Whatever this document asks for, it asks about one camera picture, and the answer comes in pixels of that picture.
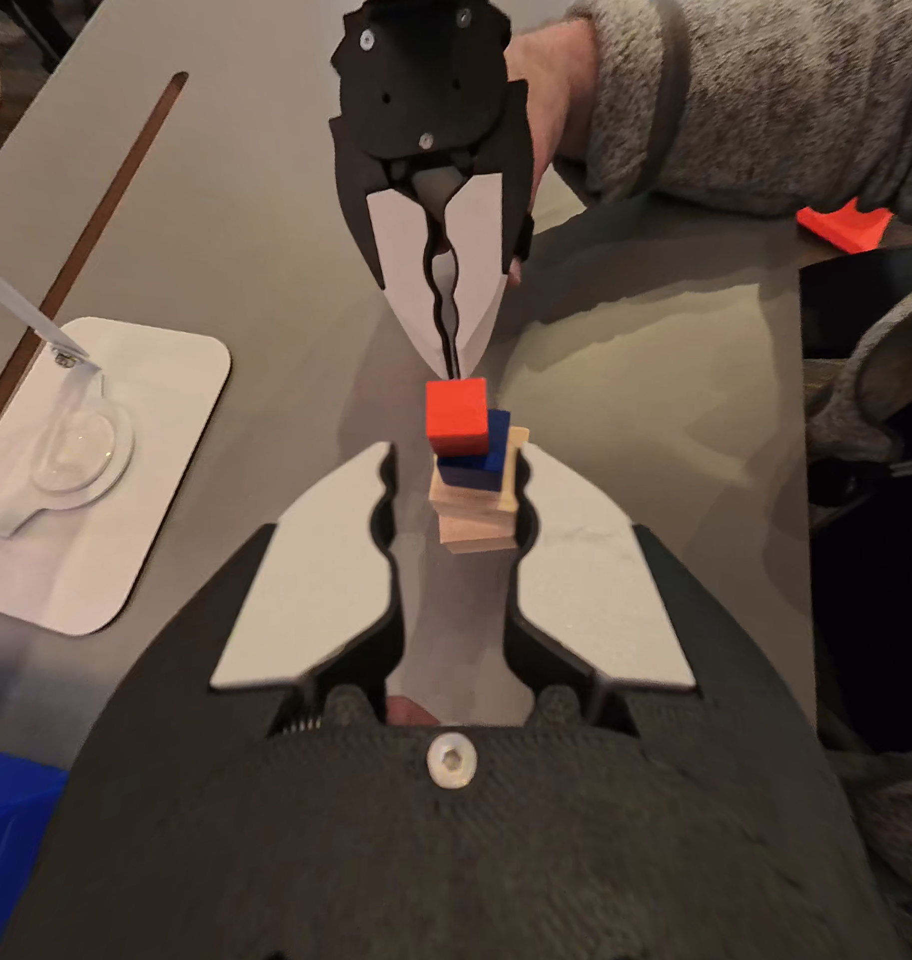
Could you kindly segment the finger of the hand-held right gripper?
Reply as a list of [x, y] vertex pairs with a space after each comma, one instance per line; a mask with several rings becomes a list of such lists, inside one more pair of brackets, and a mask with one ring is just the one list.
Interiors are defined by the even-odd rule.
[[480, 363], [508, 284], [503, 264], [503, 175], [474, 174], [443, 211], [455, 279], [452, 303], [454, 359], [460, 378]]
[[452, 378], [452, 350], [432, 271], [436, 238], [430, 216], [416, 199], [394, 188], [369, 194], [366, 204], [385, 298], [432, 372]]

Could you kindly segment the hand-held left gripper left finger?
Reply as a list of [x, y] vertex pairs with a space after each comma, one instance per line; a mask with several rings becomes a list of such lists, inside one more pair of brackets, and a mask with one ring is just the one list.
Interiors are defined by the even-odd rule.
[[336, 687], [387, 719], [387, 679], [405, 646], [395, 445], [378, 440], [310, 486], [274, 523], [210, 677], [211, 690], [296, 690], [298, 724]]

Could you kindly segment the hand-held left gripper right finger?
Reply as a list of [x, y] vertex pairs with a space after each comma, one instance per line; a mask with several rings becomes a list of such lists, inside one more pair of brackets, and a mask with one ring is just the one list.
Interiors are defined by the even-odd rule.
[[505, 627], [510, 671], [534, 698], [569, 689], [591, 724], [606, 724], [628, 691], [696, 691], [625, 510], [534, 443], [520, 450], [516, 481], [519, 555]]

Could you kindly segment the large plain wooden cube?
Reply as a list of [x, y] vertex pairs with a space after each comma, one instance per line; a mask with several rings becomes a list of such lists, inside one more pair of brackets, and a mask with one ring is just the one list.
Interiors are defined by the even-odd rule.
[[438, 516], [439, 542], [454, 555], [489, 553], [516, 546], [514, 512]]

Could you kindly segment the medium plain wooden cube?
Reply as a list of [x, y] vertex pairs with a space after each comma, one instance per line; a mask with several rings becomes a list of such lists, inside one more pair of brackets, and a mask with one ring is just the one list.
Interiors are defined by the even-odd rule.
[[433, 456], [433, 471], [428, 492], [429, 502], [438, 514], [450, 516], [492, 516], [515, 513], [518, 509], [516, 495], [518, 454], [530, 439], [527, 427], [510, 426], [507, 461], [499, 491], [485, 491], [445, 484], [438, 472]]

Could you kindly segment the small red wooden cube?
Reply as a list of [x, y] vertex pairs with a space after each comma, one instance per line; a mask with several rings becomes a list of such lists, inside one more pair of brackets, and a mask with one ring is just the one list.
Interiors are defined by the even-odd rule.
[[428, 381], [425, 433], [439, 458], [485, 455], [489, 445], [486, 379]]

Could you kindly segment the small blue wooden cube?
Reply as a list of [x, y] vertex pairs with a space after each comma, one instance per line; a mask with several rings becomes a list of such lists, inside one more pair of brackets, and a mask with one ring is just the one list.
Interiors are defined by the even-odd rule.
[[486, 453], [436, 458], [439, 476], [445, 484], [492, 493], [501, 489], [507, 461], [511, 415], [507, 410], [490, 409], [487, 417]]

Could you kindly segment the person's right hand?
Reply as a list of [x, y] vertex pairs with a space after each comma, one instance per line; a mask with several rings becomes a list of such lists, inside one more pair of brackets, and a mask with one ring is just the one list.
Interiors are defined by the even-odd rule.
[[532, 210], [541, 181], [556, 159], [585, 161], [599, 77], [594, 26], [585, 17], [570, 17], [517, 34], [505, 60], [509, 79], [527, 84], [534, 158]]

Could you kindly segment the orange plastic part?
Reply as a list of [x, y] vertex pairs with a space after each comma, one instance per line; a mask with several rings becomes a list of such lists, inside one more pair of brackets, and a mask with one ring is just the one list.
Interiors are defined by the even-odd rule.
[[857, 199], [829, 213], [807, 207], [796, 214], [799, 226], [851, 256], [878, 249], [893, 219], [893, 212], [885, 208], [861, 212]]

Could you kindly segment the blue plastic bin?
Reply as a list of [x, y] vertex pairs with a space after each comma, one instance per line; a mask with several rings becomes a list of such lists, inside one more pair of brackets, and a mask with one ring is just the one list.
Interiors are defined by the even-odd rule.
[[29, 882], [68, 773], [0, 752], [0, 938]]

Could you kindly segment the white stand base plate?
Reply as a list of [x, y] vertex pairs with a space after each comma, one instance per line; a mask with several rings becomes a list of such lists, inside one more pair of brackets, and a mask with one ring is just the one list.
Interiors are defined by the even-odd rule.
[[229, 376], [219, 340], [81, 317], [0, 417], [0, 615], [67, 637], [120, 612]]

